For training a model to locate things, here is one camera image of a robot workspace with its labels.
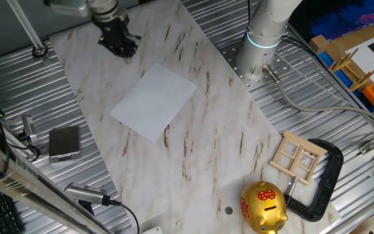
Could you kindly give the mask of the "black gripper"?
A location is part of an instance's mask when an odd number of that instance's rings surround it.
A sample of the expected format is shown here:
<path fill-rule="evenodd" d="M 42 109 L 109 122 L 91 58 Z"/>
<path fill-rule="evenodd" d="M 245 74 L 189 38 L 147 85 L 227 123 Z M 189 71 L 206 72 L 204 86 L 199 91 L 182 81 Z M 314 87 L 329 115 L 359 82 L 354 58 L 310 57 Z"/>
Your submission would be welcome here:
<path fill-rule="evenodd" d="M 121 58 L 129 58 L 135 54 L 142 37 L 137 35 L 129 36 L 127 28 L 129 17 L 127 14 L 115 17 L 110 21 L 101 21 L 93 15 L 92 21 L 101 30 L 99 45 Z"/>

